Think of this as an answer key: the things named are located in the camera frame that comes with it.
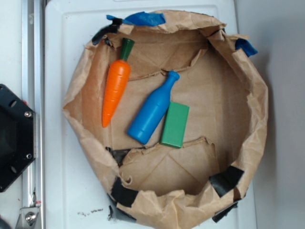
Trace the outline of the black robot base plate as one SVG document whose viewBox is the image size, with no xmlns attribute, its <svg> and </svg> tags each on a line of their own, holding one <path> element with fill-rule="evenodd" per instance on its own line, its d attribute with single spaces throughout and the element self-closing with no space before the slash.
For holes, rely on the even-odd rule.
<svg viewBox="0 0 305 229">
<path fill-rule="evenodd" d="M 34 117 L 6 85 L 0 85 L 0 191 L 5 192 L 35 160 Z"/>
</svg>

